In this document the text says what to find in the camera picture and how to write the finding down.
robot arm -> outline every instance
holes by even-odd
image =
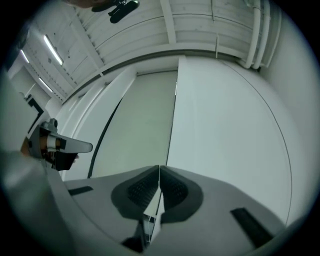
[[[36,100],[29,95],[25,98],[28,105],[38,112],[36,119],[28,130],[26,147],[28,155],[45,159],[57,171],[69,170],[78,153],[88,153],[93,145],[58,134],[58,121],[50,118]]]

curved white panel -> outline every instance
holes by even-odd
[[[281,131],[262,97],[218,60],[180,59],[167,165],[230,183],[287,221],[291,174]]]
[[[69,114],[71,113],[71,111],[75,107],[75,105],[77,104],[78,100],[79,100],[78,97],[72,97],[70,100],[68,100],[67,103],[65,103],[61,107],[59,113],[56,115],[55,119],[57,119],[57,121],[58,121],[57,128],[58,128],[59,134],[63,135],[61,133],[61,131],[62,131],[63,127],[65,126],[65,123],[68,119]]]
[[[95,85],[81,98],[69,114],[61,134],[73,138],[77,127],[99,93],[105,88],[105,81],[99,79]]]
[[[91,159],[99,138],[111,114],[135,78],[136,70],[132,66],[128,67],[110,83],[86,112],[73,138],[92,143],[93,150],[90,153],[79,154],[80,158],[65,173],[64,180],[78,180],[88,177]]]
[[[315,176],[314,170],[307,164],[306,150],[302,144],[302,137],[280,97],[256,72],[243,69],[234,63],[226,62],[226,64],[243,76],[262,95],[281,128],[290,158],[292,175],[292,196],[287,221],[287,225],[290,225],[308,213],[314,200],[314,191],[318,189],[318,184],[316,183],[318,175]]]

white panel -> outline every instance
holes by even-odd
[[[211,0],[170,0],[173,14],[206,14],[212,15]]]
[[[154,193],[154,196],[151,199],[149,205],[144,210],[143,214],[151,216],[153,218],[157,217],[157,210],[158,210],[158,206],[159,206],[160,196],[161,196],[161,189],[160,189],[160,187],[158,187],[158,189]]]
[[[174,16],[177,42],[216,43],[246,53],[250,48],[252,30],[229,20],[211,16],[179,15]]]
[[[254,25],[254,10],[243,0],[215,0],[215,17],[242,24],[250,29]]]
[[[62,11],[65,13],[66,17],[68,17],[69,19],[72,19],[76,15],[75,9],[67,4],[62,4],[61,8]],[[84,27],[82,26],[77,16],[71,20],[70,26],[73,30],[74,35],[76,36],[79,43],[85,50],[88,58],[91,60],[92,64],[97,69],[101,68],[104,65],[104,63],[100,59],[98,53],[92,45],[92,42],[90,41]]]
[[[38,85],[47,92],[48,95],[54,96],[60,101],[65,99],[66,93],[50,76],[50,74],[44,69],[39,60],[31,53],[30,48],[26,45],[23,49],[25,54],[27,55],[30,63],[24,63],[25,68],[28,70],[33,79],[38,83]],[[53,92],[50,92],[44,84],[39,80],[41,78],[51,89]]]
[[[63,65],[66,67],[67,72],[70,74],[72,78],[73,78],[73,72],[86,58],[87,58],[87,54],[85,50],[82,49],[79,43],[73,43],[68,48],[68,57],[64,59]]]
[[[132,52],[134,53],[139,50],[148,49],[157,45],[165,45],[167,43],[167,40],[168,37],[166,32],[145,37],[143,39],[124,45],[123,47],[119,48],[119,50],[114,51],[108,56],[104,57],[103,60],[105,60],[107,63],[116,61],[118,60],[118,58],[123,57],[127,54],[131,54]]]
[[[26,60],[24,59],[23,55],[20,53],[15,61],[13,62],[12,66],[8,70],[8,77],[12,79],[16,73],[18,73],[22,67],[24,66]]]
[[[164,44],[164,45],[157,45],[157,46],[142,48],[142,49],[136,50],[134,52],[130,52],[126,55],[123,55],[122,57],[119,57],[119,58],[109,62],[101,70],[94,72],[93,74],[88,76],[85,80],[83,80],[82,83],[80,83],[74,91],[76,91],[78,88],[80,88],[85,83],[90,81],[92,78],[97,76],[100,73],[100,71],[110,69],[118,64],[121,64],[123,62],[132,60],[132,59],[140,57],[140,56],[145,56],[145,55],[159,53],[159,52],[174,51],[174,50],[200,50],[200,51],[214,52],[215,49],[216,49],[215,44],[198,43],[198,42]],[[245,58],[247,56],[246,53],[244,53],[244,52],[240,52],[235,49],[227,48],[222,45],[219,46],[219,53],[229,54],[231,56],[236,56],[240,59]]]
[[[96,71],[94,65],[89,60],[89,58],[86,57],[73,71],[72,78],[79,85],[85,78],[87,78],[94,71]]]
[[[261,75],[283,100],[302,138],[305,167],[292,165],[292,202],[288,223],[305,215],[319,193],[320,67],[307,40],[283,14],[278,45],[269,68]]]
[[[138,75],[141,75],[141,74],[149,74],[149,73],[160,72],[160,71],[178,70],[178,61],[179,61],[179,56],[175,55],[175,56],[151,58],[151,59],[148,59],[148,60],[139,61],[137,63],[132,64],[132,66],[134,66],[134,68],[136,69]],[[118,68],[118,69],[116,69],[116,70],[114,70],[112,72],[109,72],[108,74],[106,74],[103,77],[103,80],[106,83],[111,83],[127,67],[128,67],[128,65],[124,66],[124,67],[121,67],[121,68]],[[78,88],[80,88],[81,85],[77,86],[77,88],[74,89],[72,91],[72,93],[74,93]],[[83,89],[81,89],[80,91],[78,91],[76,93],[76,95],[73,96],[73,97],[83,95],[92,86],[93,86],[93,83],[89,84],[88,86],[86,86]]]
[[[20,151],[38,112],[19,95],[2,70],[0,73],[0,150]]]
[[[73,137],[76,129],[87,113],[90,106],[93,104],[96,97],[100,92],[105,88],[105,82],[102,79],[99,79],[95,82],[93,87],[79,100],[79,103],[73,110],[69,113],[68,119],[65,121],[65,124],[61,130],[61,134],[67,137]]]
[[[45,110],[48,112],[50,118],[56,118],[61,108],[61,102],[55,98],[51,98],[45,105]]]
[[[166,165],[176,82],[176,71],[135,79],[103,137],[93,178]]]
[[[86,179],[88,177],[92,156],[98,140],[114,109],[136,78],[133,67],[123,71],[94,101],[82,118],[74,138],[93,144],[90,153],[79,154],[80,158],[66,172],[65,180]]]
[[[157,212],[157,218],[154,223],[153,233],[152,233],[152,237],[151,237],[151,243],[153,242],[153,240],[157,237],[157,235],[161,231],[161,215],[164,212],[165,212],[164,194],[161,193],[159,208],[158,208],[158,212]]]
[[[169,0],[160,0],[160,3],[161,3],[163,15],[164,15],[169,43],[175,44],[177,42],[177,39],[176,39],[175,24],[174,24],[174,18],[172,16],[170,2]]]
[[[71,113],[71,108],[75,106],[75,104],[79,101],[78,97],[72,97],[68,102],[63,104],[61,107],[60,111],[56,115],[55,119],[58,121],[58,133],[61,134],[61,130],[64,127],[70,113]]]
[[[287,221],[291,174],[279,127],[262,97],[218,60],[179,62],[167,165],[230,183]]]
[[[113,53],[116,50],[121,51],[121,47],[128,45],[130,46],[132,42],[135,41],[140,40],[139,49],[143,48],[145,44],[142,43],[141,40],[151,36],[156,36],[158,34],[165,34],[165,39],[159,40],[159,42],[155,41],[153,43],[154,45],[162,45],[168,43],[167,29],[163,17],[154,19],[149,22],[138,24],[135,26],[135,29],[128,29],[122,31],[121,33],[109,39],[106,44],[102,44],[97,49],[99,50],[100,55],[104,58],[109,53]],[[129,50],[123,53],[120,52],[118,54],[124,55],[127,52],[129,52]]]

white structure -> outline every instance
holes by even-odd
[[[54,100],[64,103],[60,110],[52,99],[46,105],[58,119],[58,131],[104,150],[82,154],[62,179],[86,179],[90,169],[92,177],[125,172],[129,167],[120,164],[123,155],[117,160],[118,152],[130,153],[131,160],[145,154],[134,143],[147,146],[147,132],[139,133],[140,141],[119,140],[130,150],[111,148],[120,131],[132,136],[134,129],[144,131],[148,120],[143,117],[130,119],[137,123],[129,130],[123,126],[131,124],[117,116],[99,140],[122,98],[128,110],[115,116],[138,111],[126,99],[127,91],[134,95],[137,81],[145,87],[153,83],[140,76],[175,73],[171,87],[157,84],[161,88],[155,94],[140,91],[145,97],[172,94],[165,105],[166,110],[174,106],[165,123],[170,125],[159,131],[167,141],[152,141],[154,147],[168,145],[154,151],[161,151],[167,163],[141,157],[132,168],[167,164],[230,183],[287,226],[306,215],[320,180],[320,77],[295,25],[268,0],[255,0],[253,7],[240,0],[140,2],[116,25],[105,12],[56,2],[33,21],[25,47],[30,63],[23,65],[52,88],[53,93],[46,92]],[[48,62],[41,35],[57,47],[62,67]],[[163,112],[157,114],[163,121]]]

black strip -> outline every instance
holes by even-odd
[[[146,75],[152,75],[152,74],[159,74],[159,73],[166,73],[166,72],[178,72],[178,68],[175,69],[168,69],[168,70],[160,70],[160,71],[151,71],[151,72],[147,72],[147,73],[136,73],[137,77],[142,77],[142,76],[146,76]]]
[[[85,96],[87,94],[87,92],[85,92],[84,94],[81,94],[80,96],[78,96],[78,99],[81,99],[83,96]]]
[[[99,78],[101,78],[100,74],[97,74],[96,76],[94,76],[93,78],[91,78],[88,82],[85,82],[80,88],[78,88],[74,93],[72,93],[70,96],[68,96],[68,99],[62,104],[66,104],[73,96],[75,96],[78,92],[80,92],[83,88],[85,88],[86,86],[90,85],[91,83],[93,83],[94,81],[98,80]]]
[[[59,138],[59,140],[60,140],[60,149],[65,150],[66,145],[67,145],[67,141],[63,138]]]
[[[273,236],[245,209],[237,208],[230,211],[255,248],[269,242]]]
[[[30,129],[28,130],[28,133],[30,133],[32,127],[34,127],[35,123],[38,121],[38,119],[41,117],[41,115],[44,113],[43,109],[39,106],[39,104],[36,102],[34,98],[30,99],[28,102],[30,107],[35,107],[35,109],[38,111],[38,115],[36,116],[36,119],[32,123]]]
[[[54,168],[57,171],[68,171],[70,170],[74,160],[76,159],[77,153],[63,153],[56,151],[54,154]]]
[[[169,146],[168,146],[168,153],[166,154],[166,162],[165,165],[168,165],[168,158],[169,158],[169,151],[170,151],[170,144],[171,144],[171,137],[172,137],[172,130],[174,128],[174,117],[175,117],[175,109],[176,109],[176,99],[177,95],[174,96],[174,103],[173,103],[173,114],[172,114],[172,124],[171,124],[171,131],[170,131],[170,139],[169,139]]]
[[[68,192],[69,192],[70,196],[75,196],[75,195],[79,195],[82,193],[86,193],[91,190],[94,190],[94,189],[90,186],[82,186],[82,187],[78,187],[78,188],[74,188],[74,189],[69,189]]]
[[[122,99],[119,101],[118,105],[115,107],[112,115],[110,116],[108,122],[106,123],[106,125],[105,125],[105,127],[104,127],[104,129],[103,129],[103,131],[102,131],[102,133],[101,133],[101,136],[100,136],[100,138],[99,138],[98,144],[97,144],[96,147],[95,147],[95,150],[94,150],[94,153],[93,153],[93,156],[92,156],[92,159],[91,159],[91,164],[90,164],[90,169],[89,169],[88,177],[87,177],[88,179],[91,178],[91,176],[92,176],[92,172],[93,172],[93,169],[94,169],[96,157],[97,157],[97,154],[98,154],[98,151],[99,151],[101,142],[102,142],[102,140],[104,139],[104,136],[105,136],[105,134],[106,134],[106,131],[107,131],[107,129],[108,129],[110,123],[111,123],[111,120],[112,120],[112,118],[114,117],[114,115],[115,115],[115,113],[116,113],[116,111],[117,111],[117,109],[118,109],[121,101],[122,101]]]
[[[156,213],[155,213],[156,216],[158,215],[159,206],[160,206],[160,201],[161,201],[161,196],[162,196],[162,192],[160,193],[160,197],[159,197],[159,201],[158,201],[158,206],[157,206],[157,208],[156,208]]]

